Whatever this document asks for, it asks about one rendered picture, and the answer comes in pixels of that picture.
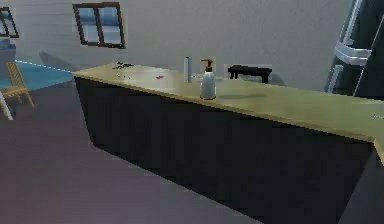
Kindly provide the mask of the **white soap dispenser bottle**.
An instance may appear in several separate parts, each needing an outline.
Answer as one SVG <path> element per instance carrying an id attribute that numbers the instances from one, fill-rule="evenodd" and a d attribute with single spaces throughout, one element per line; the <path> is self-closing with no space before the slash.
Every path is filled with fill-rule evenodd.
<path id="1" fill-rule="evenodd" d="M 207 62 L 207 66 L 201 80 L 200 98 L 212 100 L 216 97 L 215 75 L 212 68 L 213 61 L 211 59 L 202 59 L 202 62 Z"/>

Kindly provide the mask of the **grey cylinder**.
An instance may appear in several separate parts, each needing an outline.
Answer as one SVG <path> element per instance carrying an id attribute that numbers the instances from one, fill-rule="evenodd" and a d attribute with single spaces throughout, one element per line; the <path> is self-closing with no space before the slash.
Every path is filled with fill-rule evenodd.
<path id="1" fill-rule="evenodd" d="M 191 58 L 189 56 L 184 58 L 184 82 L 191 82 Z"/>

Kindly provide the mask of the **black counter with tan top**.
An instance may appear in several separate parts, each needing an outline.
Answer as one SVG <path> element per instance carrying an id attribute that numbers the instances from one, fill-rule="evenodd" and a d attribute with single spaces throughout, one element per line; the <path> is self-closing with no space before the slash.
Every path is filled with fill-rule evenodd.
<path id="1" fill-rule="evenodd" d="M 74 75 L 96 147 L 262 224 L 384 224 L 384 102 L 115 66 Z"/>

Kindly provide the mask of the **brown framed window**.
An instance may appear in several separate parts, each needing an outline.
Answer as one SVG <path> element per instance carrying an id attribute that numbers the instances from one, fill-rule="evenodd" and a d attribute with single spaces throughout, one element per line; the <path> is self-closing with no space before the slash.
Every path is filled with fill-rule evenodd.
<path id="1" fill-rule="evenodd" d="M 119 2 L 78 3 L 72 7 L 82 45 L 125 48 Z"/>
<path id="2" fill-rule="evenodd" d="M 19 33 L 9 7 L 0 7 L 0 37 L 19 37 Z"/>

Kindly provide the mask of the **yellow wooden chair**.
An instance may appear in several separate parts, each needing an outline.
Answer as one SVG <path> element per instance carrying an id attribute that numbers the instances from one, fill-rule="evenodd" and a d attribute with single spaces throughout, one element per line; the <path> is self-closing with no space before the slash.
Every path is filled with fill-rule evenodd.
<path id="1" fill-rule="evenodd" d="M 7 62 L 6 67 L 10 85 L 0 88 L 0 93 L 2 93 L 5 98 L 16 97 L 20 104 L 23 103 L 21 96 L 25 95 L 30 105 L 34 107 L 34 102 L 30 96 L 29 90 L 24 81 L 24 77 L 17 64 L 15 62 Z"/>

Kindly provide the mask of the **white table leg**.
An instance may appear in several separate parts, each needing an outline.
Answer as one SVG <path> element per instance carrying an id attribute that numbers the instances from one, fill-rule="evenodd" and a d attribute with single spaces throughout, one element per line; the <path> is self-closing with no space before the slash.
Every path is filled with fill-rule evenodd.
<path id="1" fill-rule="evenodd" d="M 8 105 L 7 105 L 6 101 L 5 101 L 5 98 L 4 98 L 3 94 L 1 93 L 1 91 L 0 91 L 0 105 L 2 106 L 2 109 L 3 109 L 4 114 L 7 117 L 7 119 L 11 120 L 11 121 L 14 120 L 13 116 L 10 113 Z"/>

